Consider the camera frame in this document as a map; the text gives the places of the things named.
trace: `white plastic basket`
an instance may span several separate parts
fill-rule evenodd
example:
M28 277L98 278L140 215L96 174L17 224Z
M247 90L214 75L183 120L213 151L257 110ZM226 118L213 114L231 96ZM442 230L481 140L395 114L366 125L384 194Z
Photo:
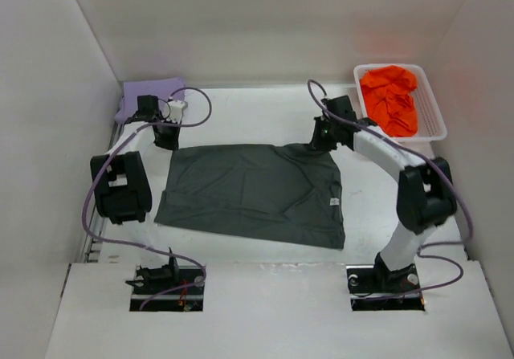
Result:
M369 70L390 66L391 64L411 71L418 80L418 88L410 93L414 98L414 107L418 113L418 132L412 137L395 137L394 139L398 142L430 142L441 141L446 138L448 133L447 127L439 111L434 93L428 83L425 72L415 64L373 63L356 66L353 69L353 76L357 84L357 93L362 108L362 115L368 116L368 113L366 111L364 97L362 96L360 80Z

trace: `green fabric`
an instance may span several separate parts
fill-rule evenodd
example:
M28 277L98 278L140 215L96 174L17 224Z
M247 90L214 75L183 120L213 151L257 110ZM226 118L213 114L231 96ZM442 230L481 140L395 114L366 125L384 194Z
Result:
M173 152L155 222L342 249L341 174L305 145L216 145Z

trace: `orange fabric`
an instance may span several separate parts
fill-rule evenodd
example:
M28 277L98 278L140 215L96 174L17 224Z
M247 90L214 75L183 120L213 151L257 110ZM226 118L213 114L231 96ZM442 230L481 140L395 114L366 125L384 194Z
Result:
M368 71L361 79L368 117L391 137L412 137L418 132L418 115L409 95L418 81L405 68L388 66Z

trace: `crumpled orange cloth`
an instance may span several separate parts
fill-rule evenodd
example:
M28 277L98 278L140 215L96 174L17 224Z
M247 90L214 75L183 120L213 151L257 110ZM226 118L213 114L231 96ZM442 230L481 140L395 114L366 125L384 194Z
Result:
M398 66L368 71L361 79L361 90L368 117L391 137L412 137L418 132L414 99L415 75Z

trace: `purple cloth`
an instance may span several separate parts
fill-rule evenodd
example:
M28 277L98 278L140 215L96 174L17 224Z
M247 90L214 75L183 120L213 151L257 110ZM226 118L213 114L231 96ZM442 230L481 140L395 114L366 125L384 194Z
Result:
M183 88L186 82L182 78L169 78L168 80L143 80L141 82L124 82L123 98L120 102L120 111L114 116L118 124L123 124L129 117L133 116L137 110L138 96L157 96L162 100L168 100L169 95ZM184 92L179 92L174 96L178 100L184 99Z

